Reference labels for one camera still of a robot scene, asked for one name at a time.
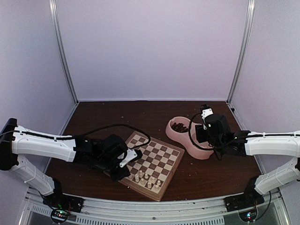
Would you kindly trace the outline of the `white king piece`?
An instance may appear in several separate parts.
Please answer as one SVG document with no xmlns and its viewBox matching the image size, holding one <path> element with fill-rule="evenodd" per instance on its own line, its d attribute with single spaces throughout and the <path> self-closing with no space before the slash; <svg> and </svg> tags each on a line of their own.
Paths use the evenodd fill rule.
<svg viewBox="0 0 300 225">
<path fill-rule="evenodd" d="M 139 178 L 142 178 L 143 177 L 143 171 L 139 170 L 138 175 L 139 175 Z"/>
</svg>

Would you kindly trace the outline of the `pink double bowl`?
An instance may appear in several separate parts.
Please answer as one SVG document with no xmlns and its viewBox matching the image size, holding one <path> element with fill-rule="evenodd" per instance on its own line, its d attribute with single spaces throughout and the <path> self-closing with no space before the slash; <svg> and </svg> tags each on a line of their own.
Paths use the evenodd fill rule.
<svg viewBox="0 0 300 225">
<path fill-rule="evenodd" d="M 174 123 L 179 124 L 182 123 L 183 126 L 187 127 L 189 126 L 190 119 L 186 117 L 174 117 L 166 125 L 165 133 L 166 135 L 173 141 L 180 143 L 187 153 L 192 156 L 193 158 L 199 159 L 199 160 L 206 160 L 209 159 L 210 156 L 214 153 L 212 150 L 201 150 L 194 146 L 192 142 L 190 141 L 188 132 L 180 133 L 178 131 L 175 131 L 172 128 L 172 125 Z"/>
</svg>

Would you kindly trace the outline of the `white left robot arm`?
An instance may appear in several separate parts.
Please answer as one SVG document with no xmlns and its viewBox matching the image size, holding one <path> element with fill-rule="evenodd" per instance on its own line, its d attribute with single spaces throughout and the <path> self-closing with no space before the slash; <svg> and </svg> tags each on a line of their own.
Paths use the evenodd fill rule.
<svg viewBox="0 0 300 225">
<path fill-rule="evenodd" d="M 8 119 L 0 133 L 0 168 L 18 174 L 57 208 L 67 204 L 67 197 L 57 179 L 46 176 L 25 157 L 26 154 L 57 158 L 66 162 L 95 167 L 119 181 L 129 175 L 127 163 L 137 154 L 116 135 L 106 139 L 86 136 L 59 136 L 31 131 Z"/>
</svg>

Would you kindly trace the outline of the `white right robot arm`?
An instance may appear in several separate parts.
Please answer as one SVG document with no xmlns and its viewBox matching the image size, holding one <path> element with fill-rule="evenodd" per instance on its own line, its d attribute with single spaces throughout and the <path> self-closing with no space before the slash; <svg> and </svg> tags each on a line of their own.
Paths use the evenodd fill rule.
<svg viewBox="0 0 300 225">
<path fill-rule="evenodd" d="M 200 114 L 202 125 L 195 126 L 198 143 L 208 142 L 217 159 L 224 154 L 245 157 L 255 155 L 286 155 L 291 160 L 277 169 L 249 180 L 240 203 L 250 207 L 262 195 L 300 179 L 300 133 L 258 133 L 248 130 L 232 132 L 224 115 L 211 109 Z"/>
</svg>

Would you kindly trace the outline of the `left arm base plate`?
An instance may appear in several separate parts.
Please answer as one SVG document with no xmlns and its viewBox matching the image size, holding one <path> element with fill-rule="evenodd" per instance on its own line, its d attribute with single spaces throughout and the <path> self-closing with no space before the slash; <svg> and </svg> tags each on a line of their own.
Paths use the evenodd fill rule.
<svg viewBox="0 0 300 225">
<path fill-rule="evenodd" d="M 51 209 L 65 210 L 67 212 L 80 213 L 83 207 L 84 199 L 80 197 L 63 195 L 62 198 L 43 196 L 43 204 Z"/>
</svg>

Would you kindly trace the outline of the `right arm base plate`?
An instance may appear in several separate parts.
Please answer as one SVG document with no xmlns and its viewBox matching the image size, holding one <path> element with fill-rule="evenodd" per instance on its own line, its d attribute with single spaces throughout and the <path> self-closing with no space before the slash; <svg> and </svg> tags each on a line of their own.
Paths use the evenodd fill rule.
<svg viewBox="0 0 300 225">
<path fill-rule="evenodd" d="M 254 196 L 252 194 L 232 195 L 224 198 L 227 212 L 243 210 L 264 203 L 262 196 Z"/>
</svg>

